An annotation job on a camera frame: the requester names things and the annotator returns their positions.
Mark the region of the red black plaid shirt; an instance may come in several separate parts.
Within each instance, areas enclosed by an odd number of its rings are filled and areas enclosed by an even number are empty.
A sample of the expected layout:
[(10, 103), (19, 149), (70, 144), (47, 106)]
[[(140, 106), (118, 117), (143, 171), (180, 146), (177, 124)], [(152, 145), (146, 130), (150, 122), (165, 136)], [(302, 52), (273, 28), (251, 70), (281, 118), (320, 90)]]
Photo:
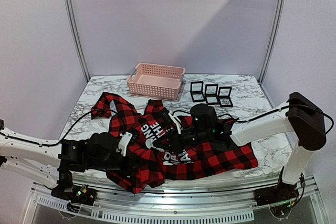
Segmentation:
[(106, 176), (123, 189), (137, 194), (146, 186), (160, 186), (166, 180), (194, 180), (232, 169), (251, 169), (258, 166), (251, 144), (232, 151), (216, 151), (210, 142), (186, 147), (180, 154), (150, 147), (150, 142), (175, 128), (167, 124), (161, 112), (165, 111), (161, 100), (149, 100), (143, 113), (121, 96), (103, 92), (91, 108), (91, 117), (110, 119), (109, 133), (118, 137), (121, 133), (136, 130), (139, 138), (129, 145), (131, 157), (137, 157), (135, 169), (127, 175), (124, 169), (107, 172)]

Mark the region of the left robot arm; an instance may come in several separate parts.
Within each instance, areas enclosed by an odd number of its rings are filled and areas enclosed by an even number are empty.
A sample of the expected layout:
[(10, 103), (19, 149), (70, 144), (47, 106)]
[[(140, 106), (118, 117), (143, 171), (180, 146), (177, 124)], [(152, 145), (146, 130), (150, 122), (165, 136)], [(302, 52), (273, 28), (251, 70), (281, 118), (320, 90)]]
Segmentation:
[(67, 200), (78, 195), (71, 172), (102, 172), (128, 168), (127, 151), (134, 135), (95, 133), (86, 140), (55, 142), (18, 134), (1, 126), (1, 169), (18, 173), (49, 188), (57, 187)]

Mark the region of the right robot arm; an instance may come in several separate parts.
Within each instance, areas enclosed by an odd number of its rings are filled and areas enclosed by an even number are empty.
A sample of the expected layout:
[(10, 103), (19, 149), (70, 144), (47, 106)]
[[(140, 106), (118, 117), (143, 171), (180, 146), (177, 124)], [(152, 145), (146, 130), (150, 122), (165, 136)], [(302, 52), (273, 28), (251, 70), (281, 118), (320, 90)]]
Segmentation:
[(217, 151), (230, 151), (245, 146), (255, 140), (272, 135), (294, 132), (298, 143), (284, 166), (280, 183), (271, 190), (276, 201), (284, 200), (291, 194), (294, 185), (314, 151), (325, 146), (327, 118), (319, 107), (298, 92), (291, 93), (289, 99), (269, 112), (252, 119), (232, 123), (221, 123), (214, 108), (198, 104), (191, 108), (192, 126), (183, 129), (181, 122), (170, 114), (176, 125), (168, 137), (169, 147), (179, 154), (187, 146), (197, 146), (210, 142)]

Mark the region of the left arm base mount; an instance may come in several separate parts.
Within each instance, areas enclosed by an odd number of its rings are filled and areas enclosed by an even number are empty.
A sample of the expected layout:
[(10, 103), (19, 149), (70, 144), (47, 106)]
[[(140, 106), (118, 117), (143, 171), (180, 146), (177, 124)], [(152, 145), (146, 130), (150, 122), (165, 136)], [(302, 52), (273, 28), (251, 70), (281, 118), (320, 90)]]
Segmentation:
[(55, 198), (66, 200), (66, 210), (73, 213), (80, 211), (81, 205), (93, 206), (97, 197), (97, 191), (87, 184), (77, 186), (73, 184), (70, 171), (60, 172), (57, 186), (51, 190)]

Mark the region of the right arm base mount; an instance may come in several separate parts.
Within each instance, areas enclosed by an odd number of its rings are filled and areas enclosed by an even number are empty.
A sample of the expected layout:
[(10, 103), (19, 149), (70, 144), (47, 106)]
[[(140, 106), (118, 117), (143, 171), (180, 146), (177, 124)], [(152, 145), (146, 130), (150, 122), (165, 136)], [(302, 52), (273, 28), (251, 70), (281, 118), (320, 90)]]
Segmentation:
[(300, 181), (300, 187), (288, 185), (279, 181), (276, 186), (256, 189), (254, 191), (254, 200), (257, 206), (269, 206), (270, 213), (278, 218), (287, 217), (292, 208), (295, 207), (303, 197), (306, 182)]

